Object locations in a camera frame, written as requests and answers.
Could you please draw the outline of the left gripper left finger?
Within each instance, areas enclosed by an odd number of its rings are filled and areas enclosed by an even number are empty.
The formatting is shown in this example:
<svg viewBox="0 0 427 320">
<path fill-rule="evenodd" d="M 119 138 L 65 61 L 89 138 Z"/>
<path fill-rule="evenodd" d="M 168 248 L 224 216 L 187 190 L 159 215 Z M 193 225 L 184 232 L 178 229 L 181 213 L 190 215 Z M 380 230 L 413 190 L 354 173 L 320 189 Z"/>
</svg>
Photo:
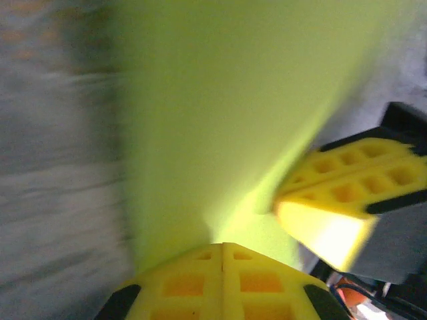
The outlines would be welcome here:
<svg viewBox="0 0 427 320">
<path fill-rule="evenodd" d="M 120 285 L 95 320 L 222 320 L 220 244 L 189 251 Z"/>
</svg>

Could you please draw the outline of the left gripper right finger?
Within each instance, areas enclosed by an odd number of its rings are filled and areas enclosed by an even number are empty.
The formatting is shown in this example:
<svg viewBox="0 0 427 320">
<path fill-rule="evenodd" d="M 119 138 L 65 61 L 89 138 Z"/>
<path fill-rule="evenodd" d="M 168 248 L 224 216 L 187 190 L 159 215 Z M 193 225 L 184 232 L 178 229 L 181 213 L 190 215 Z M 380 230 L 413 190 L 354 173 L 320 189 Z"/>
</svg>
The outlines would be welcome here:
<svg viewBox="0 0 427 320">
<path fill-rule="evenodd" d="M 350 320 L 325 283 L 235 243 L 222 275 L 223 320 Z"/>
</svg>

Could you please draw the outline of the yellow-green paper sheet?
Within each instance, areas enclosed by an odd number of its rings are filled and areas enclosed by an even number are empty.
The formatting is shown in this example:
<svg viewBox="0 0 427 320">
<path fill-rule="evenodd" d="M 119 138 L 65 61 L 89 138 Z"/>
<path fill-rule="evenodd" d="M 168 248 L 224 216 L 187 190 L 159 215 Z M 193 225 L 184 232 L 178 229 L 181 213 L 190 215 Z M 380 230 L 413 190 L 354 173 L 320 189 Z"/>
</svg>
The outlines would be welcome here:
<svg viewBox="0 0 427 320">
<path fill-rule="evenodd" d="M 217 242 L 291 263 L 274 189 L 407 4 L 121 0 L 137 268 Z"/>
</svg>

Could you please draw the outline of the orange semicircle plastic piece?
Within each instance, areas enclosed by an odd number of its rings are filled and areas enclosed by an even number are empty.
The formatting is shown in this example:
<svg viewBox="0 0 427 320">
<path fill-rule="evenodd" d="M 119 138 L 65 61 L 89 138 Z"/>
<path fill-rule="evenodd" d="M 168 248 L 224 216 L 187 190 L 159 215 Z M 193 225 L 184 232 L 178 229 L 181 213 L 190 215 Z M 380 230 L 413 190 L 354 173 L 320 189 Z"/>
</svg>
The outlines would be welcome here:
<svg viewBox="0 0 427 320">
<path fill-rule="evenodd" d="M 338 286 L 335 286 L 335 289 L 348 308 L 357 307 L 368 299 L 365 295 L 355 291 L 354 289 Z"/>
</svg>

